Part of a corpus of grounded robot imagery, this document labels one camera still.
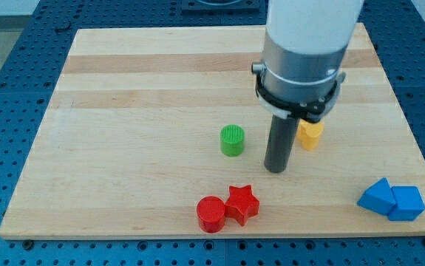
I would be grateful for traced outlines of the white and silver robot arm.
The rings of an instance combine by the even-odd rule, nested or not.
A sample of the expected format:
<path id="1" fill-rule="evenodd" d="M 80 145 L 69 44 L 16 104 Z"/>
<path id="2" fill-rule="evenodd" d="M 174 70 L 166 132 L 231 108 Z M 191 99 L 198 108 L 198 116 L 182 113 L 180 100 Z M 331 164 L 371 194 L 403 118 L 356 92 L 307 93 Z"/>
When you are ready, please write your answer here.
<path id="1" fill-rule="evenodd" d="M 318 123 L 336 104 L 362 0 L 270 0 L 256 96 L 273 115 Z"/>

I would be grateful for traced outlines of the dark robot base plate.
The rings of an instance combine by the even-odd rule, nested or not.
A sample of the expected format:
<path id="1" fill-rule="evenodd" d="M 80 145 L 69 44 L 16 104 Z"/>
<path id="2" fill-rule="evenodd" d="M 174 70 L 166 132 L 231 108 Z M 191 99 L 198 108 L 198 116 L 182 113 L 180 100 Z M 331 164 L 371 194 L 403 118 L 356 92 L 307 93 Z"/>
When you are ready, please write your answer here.
<path id="1" fill-rule="evenodd" d="M 260 0 L 180 0 L 183 13 L 256 11 Z"/>

